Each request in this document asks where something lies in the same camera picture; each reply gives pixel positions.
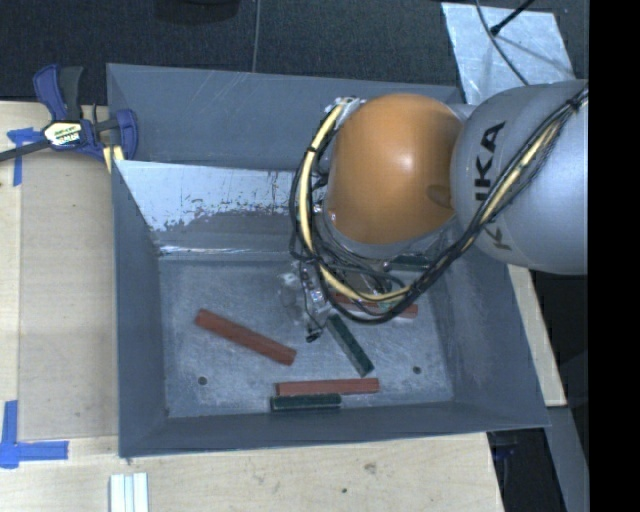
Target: red wooden block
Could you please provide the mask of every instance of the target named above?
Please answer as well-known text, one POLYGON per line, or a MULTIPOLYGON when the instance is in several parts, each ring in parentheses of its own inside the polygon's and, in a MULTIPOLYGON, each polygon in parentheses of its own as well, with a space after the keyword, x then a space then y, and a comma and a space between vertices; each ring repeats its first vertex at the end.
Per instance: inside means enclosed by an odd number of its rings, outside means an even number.
POLYGON ((208 329, 229 341, 251 349, 278 363, 290 366, 296 357, 297 352, 292 348, 206 309, 198 311, 195 322, 196 325, 204 329, 208 329))
POLYGON ((278 396, 323 395, 329 393, 355 395, 377 393, 378 391, 380 391, 380 382, 376 378, 307 380, 279 382, 276 384, 276 394, 278 396))

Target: black cable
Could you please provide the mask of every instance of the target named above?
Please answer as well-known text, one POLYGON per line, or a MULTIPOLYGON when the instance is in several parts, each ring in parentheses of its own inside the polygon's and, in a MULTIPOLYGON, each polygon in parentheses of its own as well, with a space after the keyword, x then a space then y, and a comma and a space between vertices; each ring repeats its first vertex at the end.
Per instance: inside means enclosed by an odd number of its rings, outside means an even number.
POLYGON ((480 17, 480 23, 482 23, 482 26, 484 27, 485 32, 489 36, 489 39, 490 39, 491 43, 493 44, 493 46, 495 46, 496 50, 498 50, 498 53, 500 54, 502 59, 505 61, 507 66, 509 66, 511 71, 513 71, 515 73, 515 75, 518 77, 518 79, 524 85, 529 85, 529 82, 527 81, 527 79, 524 76, 522 76, 522 74, 516 69, 516 67, 513 65, 513 62, 511 62, 509 57, 507 57, 507 55, 504 53, 504 51, 502 51, 502 48, 500 47, 500 45, 498 45, 498 43, 496 42, 496 38, 491 33, 491 29, 489 28, 489 25, 487 24, 487 20, 484 18, 484 14, 482 13, 482 9, 480 8, 480 0, 475 0, 475 4, 476 4, 476 11, 478 11, 478 16, 480 17))
MULTIPOLYGON (((327 299, 329 300, 329 302, 331 302, 331 305, 333 306, 333 308, 338 311, 338 313, 340 313, 341 315, 343 315, 345 318, 348 318, 349 320, 353 320, 354 322, 358 322, 358 323, 365 323, 365 324, 381 324, 384 322, 387 322, 388 320, 386 319, 386 313, 383 314, 379 314, 377 312, 374 311, 365 311, 366 314, 368 314, 371 317, 374 318, 363 318, 361 316, 358 315, 354 315, 351 311, 349 311, 348 309, 346 309, 342 304, 340 304, 335 297, 333 296, 333 294, 329 291, 329 287, 327 285, 327 283, 325 282, 325 280, 322 278, 322 273, 320 272, 320 269, 318 268, 318 275, 320 276, 320 288, 322 289, 322 293, 324 294, 325 297, 327 297, 327 299)), ((357 301, 351 301, 353 304, 355 304, 358 308, 364 307, 362 306, 362 304, 360 304, 357 301)))
POLYGON ((527 9, 533 2, 536 0, 527 0, 522 5, 520 5, 516 10, 514 10, 509 16, 503 19, 500 23, 496 23, 493 27, 491 27, 491 33, 494 36, 497 36, 500 31, 506 27, 509 23, 511 23, 515 18, 520 16, 520 14, 527 9))
POLYGON ((364 263, 360 258, 349 252, 345 247, 339 244, 336 239, 333 237, 333 234, 326 230, 329 238, 331 239, 331 244, 326 243, 322 238, 318 235, 313 237, 314 247, 318 247, 320 251, 318 252, 326 252, 329 256, 336 262, 338 265, 332 264, 332 268, 338 269, 338 266, 343 267, 343 272, 352 272, 352 273, 362 273, 373 277, 376 280, 383 281, 393 281, 398 284, 400 287, 404 287, 404 283, 401 279, 396 276, 393 276, 384 271, 374 270, 372 267, 364 263))

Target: clamp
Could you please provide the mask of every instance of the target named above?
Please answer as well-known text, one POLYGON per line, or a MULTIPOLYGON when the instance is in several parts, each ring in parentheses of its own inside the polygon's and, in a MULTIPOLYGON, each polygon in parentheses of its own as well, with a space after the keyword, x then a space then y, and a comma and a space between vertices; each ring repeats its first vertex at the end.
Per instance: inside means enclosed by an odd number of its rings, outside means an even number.
POLYGON ((120 132, 120 143, 114 152, 126 159, 134 156, 138 147, 138 128, 132 110, 118 110, 115 118, 98 123, 94 109, 93 122, 83 119, 78 105, 78 84, 83 71, 80 66, 61 68, 58 64, 50 64, 34 75, 36 96, 47 107, 51 122, 40 131, 44 139, 0 153, 0 162, 51 148, 90 156, 105 162, 109 168, 111 149, 99 140, 98 134, 110 129, 120 132))

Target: wooden block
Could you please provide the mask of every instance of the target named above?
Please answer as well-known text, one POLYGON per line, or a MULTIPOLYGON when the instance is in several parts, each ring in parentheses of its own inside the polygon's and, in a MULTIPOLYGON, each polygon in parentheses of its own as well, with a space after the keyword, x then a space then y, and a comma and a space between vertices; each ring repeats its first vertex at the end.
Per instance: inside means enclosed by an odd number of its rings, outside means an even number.
POLYGON ((306 380, 279 382, 276 384, 276 394, 278 396, 322 395, 327 393, 356 395, 377 393, 378 391, 380 391, 380 381, 376 378, 306 380))
POLYGON ((227 320, 211 311, 201 309, 195 319, 196 325, 208 329, 223 338, 253 350, 274 361, 290 366, 296 351, 240 324, 227 320))
POLYGON ((371 359, 369 359, 358 340, 355 339, 347 325, 342 321, 342 318, 338 315, 329 317, 327 329, 349 358, 360 377, 364 377, 375 369, 371 359))

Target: blue tape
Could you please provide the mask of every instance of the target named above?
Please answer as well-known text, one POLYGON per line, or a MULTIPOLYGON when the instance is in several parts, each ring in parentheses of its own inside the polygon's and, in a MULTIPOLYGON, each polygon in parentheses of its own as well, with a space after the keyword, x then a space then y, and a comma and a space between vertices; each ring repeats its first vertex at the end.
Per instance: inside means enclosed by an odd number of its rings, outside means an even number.
POLYGON ((18 443, 18 401, 4 404, 2 440, 0 441, 0 468, 15 469, 20 462, 33 460, 66 460, 69 441, 18 443))
MULTIPOLYGON (((44 140, 44 135, 33 128, 21 128, 19 130, 9 130, 7 136, 17 148, 24 143, 39 142, 44 140)), ((22 157, 18 156, 13 165, 13 186, 17 187, 22 183, 22 157)))

